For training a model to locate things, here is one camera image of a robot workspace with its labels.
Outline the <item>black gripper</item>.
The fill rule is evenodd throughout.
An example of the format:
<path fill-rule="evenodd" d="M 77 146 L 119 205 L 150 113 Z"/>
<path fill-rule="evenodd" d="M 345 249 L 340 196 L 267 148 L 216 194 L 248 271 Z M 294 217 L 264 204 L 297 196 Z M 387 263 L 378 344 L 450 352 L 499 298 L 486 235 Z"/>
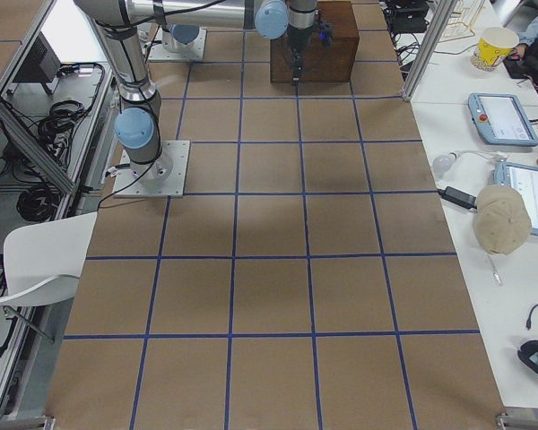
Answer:
<path fill-rule="evenodd" d="M 286 32 L 287 60 L 291 67 L 291 84 L 298 85 L 303 74 L 303 52 L 310 45 L 312 28 L 289 27 Z"/>

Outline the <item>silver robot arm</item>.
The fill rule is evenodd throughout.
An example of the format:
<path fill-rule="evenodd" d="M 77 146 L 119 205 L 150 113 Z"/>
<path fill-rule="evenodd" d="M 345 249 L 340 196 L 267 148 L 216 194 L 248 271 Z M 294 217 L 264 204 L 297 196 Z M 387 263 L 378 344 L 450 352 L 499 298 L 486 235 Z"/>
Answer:
<path fill-rule="evenodd" d="M 118 81 L 126 108 L 157 116 L 161 96 L 152 82 L 138 37 L 138 27 L 154 22 L 172 25 L 256 30 L 266 39 L 287 36 L 292 83 L 304 72 L 303 51 L 316 28 L 316 1 L 77 1 L 91 21 Z"/>
<path fill-rule="evenodd" d="M 169 52 L 189 47 L 199 36 L 200 27 L 195 25 L 170 24 L 161 28 L 161 42 Z"/>

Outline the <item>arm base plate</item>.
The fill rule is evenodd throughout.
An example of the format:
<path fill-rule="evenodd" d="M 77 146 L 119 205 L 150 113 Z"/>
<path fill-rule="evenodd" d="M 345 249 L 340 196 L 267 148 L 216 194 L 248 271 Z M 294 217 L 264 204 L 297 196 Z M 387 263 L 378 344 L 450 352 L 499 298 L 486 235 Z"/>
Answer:
<path fill-rule="evenodd" d="M 169 33 L 163 36 L 162 29 L 156 32 L 156 39 L 149 49 L 150 62 L 191 63 L 202 62 L 207 31 L 200 28 L 197 37 L 187 44 L 175 40 Z"/>
<path fill-rule="evenodd" d="M 182 197 L 185 191 L 190 141 L 164 140 L 161 155 L 147 166 L 134 164 L 115 174 L 112 192 L 120 198 Z"/>

